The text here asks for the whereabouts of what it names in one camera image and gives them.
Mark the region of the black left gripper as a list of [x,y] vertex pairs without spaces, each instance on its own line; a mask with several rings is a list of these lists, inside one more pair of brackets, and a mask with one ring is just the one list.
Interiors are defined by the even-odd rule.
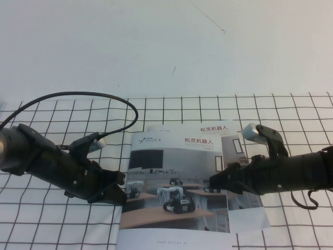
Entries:
[[[86,155],[64,153],[58,159],[58,187],[65,191],[66,196],[85,200],[89,204],[101,202],[105,196],[108,204],[125,205],[127,195],[116,185],[124,184],[125,178],[125,173],[103,170]],[[104,191],[107,182],[115,184]]]

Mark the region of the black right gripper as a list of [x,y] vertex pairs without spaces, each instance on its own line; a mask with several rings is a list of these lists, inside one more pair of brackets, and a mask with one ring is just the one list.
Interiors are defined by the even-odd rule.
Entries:
[[250,192],[255,195],[275,193],[273,179],[275,168],[276,157],[255,155],[247,165],[240,167],[240,163],[234,162],[223,171],[211,176],[209,187],[232,193]]

